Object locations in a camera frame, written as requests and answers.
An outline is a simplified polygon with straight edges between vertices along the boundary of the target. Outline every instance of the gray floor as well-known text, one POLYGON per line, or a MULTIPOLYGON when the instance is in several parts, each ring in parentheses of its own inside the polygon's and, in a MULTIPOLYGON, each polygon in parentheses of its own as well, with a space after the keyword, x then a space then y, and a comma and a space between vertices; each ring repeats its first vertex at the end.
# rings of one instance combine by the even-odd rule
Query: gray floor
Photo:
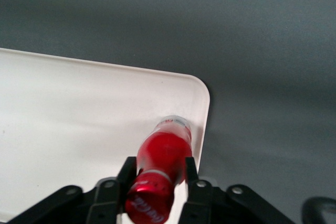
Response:
POLYGON ((0 47, 188 73, 211 108, 200 174, 293 221, 336 198, 336 0, 0 0, 0 47))

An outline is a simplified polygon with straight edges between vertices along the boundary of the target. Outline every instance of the screw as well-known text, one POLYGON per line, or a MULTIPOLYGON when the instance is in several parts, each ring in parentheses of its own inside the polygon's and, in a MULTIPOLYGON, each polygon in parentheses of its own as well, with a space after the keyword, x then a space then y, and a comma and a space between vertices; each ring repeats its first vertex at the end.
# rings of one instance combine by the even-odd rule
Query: screw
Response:
POLYGON ((200 181, 198 181, 198 182, 196 183, 196 185, 197 185, 198 187, 206 187, 206 182, 203 181, 203 180, 200 180, 200 181))
POLYGON ((232 188, 233 193, 235 194, 242 194, 243 190, 240 187, 234 187, 232 188))
POLYGON ((113 182, 113 181, 107 181, 107 182, 105 183, 105 185, 104 185, 105 188, 110 188, 110 187, 112 187, 112 186, 114 186, 114 182, 113 182))
POLYGON ((66 191, 66 195, 71 195, 71 194, 75 194, 77 192, 76 188, 70 188, 69 190, 66 191))

